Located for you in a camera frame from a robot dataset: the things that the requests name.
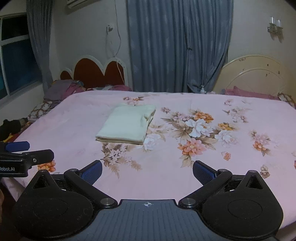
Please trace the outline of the cream white cloth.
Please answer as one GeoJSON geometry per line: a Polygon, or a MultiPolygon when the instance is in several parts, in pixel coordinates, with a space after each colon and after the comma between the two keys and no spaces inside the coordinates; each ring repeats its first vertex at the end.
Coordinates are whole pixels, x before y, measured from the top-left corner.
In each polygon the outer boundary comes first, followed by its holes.
{"type": "Polygon", "coordinates": [[[154,105],[119,105],[96,134],[96,140],[141,145],[155,112],[154,105]]]}

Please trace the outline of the pile of mixed clothes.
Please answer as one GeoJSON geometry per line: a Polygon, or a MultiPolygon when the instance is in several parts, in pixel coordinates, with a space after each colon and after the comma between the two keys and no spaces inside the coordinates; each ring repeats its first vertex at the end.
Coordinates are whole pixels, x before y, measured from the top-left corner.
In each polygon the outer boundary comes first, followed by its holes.
{"type": "Polygon", "coordinates": [[[105,87],[85,88],[81,81],[56,80],[45,92],[43,100],[46,102],[51,102],[51,107],[54,108],[67,97],[88,90],[131,91],[131,89],[126,85],[106,85],[105,87]]]}

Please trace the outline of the pink floral bed sheet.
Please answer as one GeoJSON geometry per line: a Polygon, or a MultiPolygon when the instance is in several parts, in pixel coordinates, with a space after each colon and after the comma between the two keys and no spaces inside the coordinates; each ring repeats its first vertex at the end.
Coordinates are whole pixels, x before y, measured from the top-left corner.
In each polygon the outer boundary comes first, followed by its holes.
{"type": "Polygon", "coordinates": [[[175,199],[200,183],[200,160],[234,174],[256,170],[283,209],[282,226],[295,222],[295,109],[280,100],[218,94],[87,91],[67,97],[29,126],[19,141],[55,158],[26,178],[3,178],[18,199],[41,169],[62,174],[102,161],[95,186],[114,199],[175,199]],[[153,105],[154,118],[141,145],[102,143],[96,134],[120,106],[153,105]]]}

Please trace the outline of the white pump bottle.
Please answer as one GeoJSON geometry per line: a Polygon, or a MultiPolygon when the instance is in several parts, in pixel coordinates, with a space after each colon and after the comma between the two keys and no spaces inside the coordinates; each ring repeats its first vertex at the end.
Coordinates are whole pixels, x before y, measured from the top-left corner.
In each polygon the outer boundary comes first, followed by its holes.
{"type": "Polygon", "coordinates": [[[200,93],[201,93],[201,94],[206,94],[206,90],[204,89],[204,86],[203,86],[203,85],[201,86],[200,93]]]}

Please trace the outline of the pink pillow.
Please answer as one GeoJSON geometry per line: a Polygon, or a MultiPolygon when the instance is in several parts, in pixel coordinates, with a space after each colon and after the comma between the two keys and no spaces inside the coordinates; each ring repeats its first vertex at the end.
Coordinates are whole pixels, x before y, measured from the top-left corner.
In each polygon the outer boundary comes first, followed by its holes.
{"type": "Polygon", "coordinates": [[[239,89],[236,86],[234,86],[232,89],[223,89],[222,93],[225,94],[225,95],[278,100],[277,96],[273,96],[273,95],[270,95],[270,94],[263,94],[263,93],[246,91],[246,90],[239,89]]]}

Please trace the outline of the red heart-shaped headboard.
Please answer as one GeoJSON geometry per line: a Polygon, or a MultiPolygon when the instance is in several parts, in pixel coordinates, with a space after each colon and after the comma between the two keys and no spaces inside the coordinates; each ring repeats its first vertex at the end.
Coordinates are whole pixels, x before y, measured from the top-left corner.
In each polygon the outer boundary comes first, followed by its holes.
{"type": "Polygon", "coordinates": [[[86,89],[107,85],[128,86],[126,65],[117,57],[112,57],[105,64],[101,64],[91,55],[81,56],[72,69],[64,68],[61,71],[60,79],[80,81],[86,89]]]}

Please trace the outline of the patterned pillow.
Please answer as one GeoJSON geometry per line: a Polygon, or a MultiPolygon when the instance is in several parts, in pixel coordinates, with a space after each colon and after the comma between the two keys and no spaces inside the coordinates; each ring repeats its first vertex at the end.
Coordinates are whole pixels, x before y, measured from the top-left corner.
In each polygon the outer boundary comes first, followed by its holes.
{"type": "Polygon", "coordinates": [[[277,97],[278,97],[279,100],[288,103],[291,107],[296,109],[296,102],[293,100],[291,95],[288,95],[288,94],[285,94],[285,93],[279,93],[277,95],[277,97]]]}

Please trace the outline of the cream arched headboard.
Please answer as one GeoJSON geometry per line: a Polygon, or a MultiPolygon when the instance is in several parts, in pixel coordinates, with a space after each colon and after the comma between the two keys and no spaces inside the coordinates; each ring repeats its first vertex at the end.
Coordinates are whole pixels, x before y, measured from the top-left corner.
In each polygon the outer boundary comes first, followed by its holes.
{"type": "Polygon", "coordinates": [[[246,55],[223,66],[213,91],[221,93],[235,86],[250,92],[293,95],[295,80],[279,61],[263,55],[246,55]]]}

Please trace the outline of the left side grey curtain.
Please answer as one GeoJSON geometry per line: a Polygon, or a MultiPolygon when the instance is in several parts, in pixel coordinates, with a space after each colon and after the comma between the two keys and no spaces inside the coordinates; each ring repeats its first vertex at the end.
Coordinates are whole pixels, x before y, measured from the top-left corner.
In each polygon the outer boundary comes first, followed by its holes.
{"type": "Polygon", "coordinates": [[[53,1],[27,0],[29,37],[36,63],[42,75],[43,91],[53,83],[50,70],[50,39],[53,1]]]}

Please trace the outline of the blue grey curtain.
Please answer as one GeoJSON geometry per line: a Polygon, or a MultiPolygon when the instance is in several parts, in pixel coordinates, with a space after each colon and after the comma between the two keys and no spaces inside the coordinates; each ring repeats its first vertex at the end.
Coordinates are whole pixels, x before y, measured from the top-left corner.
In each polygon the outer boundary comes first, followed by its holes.
{"type": "Polygon", "coordinates": [[[233,1],[128,1],[133,89],[213,90],[229,48],[233,1]]]}

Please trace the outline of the white air conditioner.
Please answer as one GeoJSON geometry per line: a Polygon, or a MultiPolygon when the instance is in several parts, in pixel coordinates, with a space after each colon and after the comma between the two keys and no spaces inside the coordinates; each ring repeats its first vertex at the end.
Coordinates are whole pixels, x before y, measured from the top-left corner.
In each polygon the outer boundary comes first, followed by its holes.
{"type": "Polygon", "coordinates": [[[75,6],[78,6],[80,4],[87,2],[87,0],[67,0],[66,2],[67,2],[67,7],[71,9],[75,6]]]}

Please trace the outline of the window with white frame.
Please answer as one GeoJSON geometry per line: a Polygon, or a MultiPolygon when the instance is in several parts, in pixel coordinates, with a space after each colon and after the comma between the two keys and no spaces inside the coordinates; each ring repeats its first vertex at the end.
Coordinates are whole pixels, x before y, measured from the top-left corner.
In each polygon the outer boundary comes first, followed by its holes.
{"type": "Polygon", "coordinates": [[[1,17],[1,99],[41,81],[29,37],[27,15],[1,17]]]}

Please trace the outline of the crystal wall lamp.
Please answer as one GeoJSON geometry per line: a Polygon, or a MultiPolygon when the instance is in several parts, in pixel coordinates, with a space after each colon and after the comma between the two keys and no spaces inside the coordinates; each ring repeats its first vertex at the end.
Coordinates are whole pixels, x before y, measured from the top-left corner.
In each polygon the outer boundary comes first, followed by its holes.
{"type": "Polygon", "coordinates": [[[283,27],[281,25],[281,20],[276,20],[273,16],[270,17],[269,25],[267,27],[267,32],[270,34],[271,38],[274,40],[277,38],[280,42],[283,40],[283,27]]]}

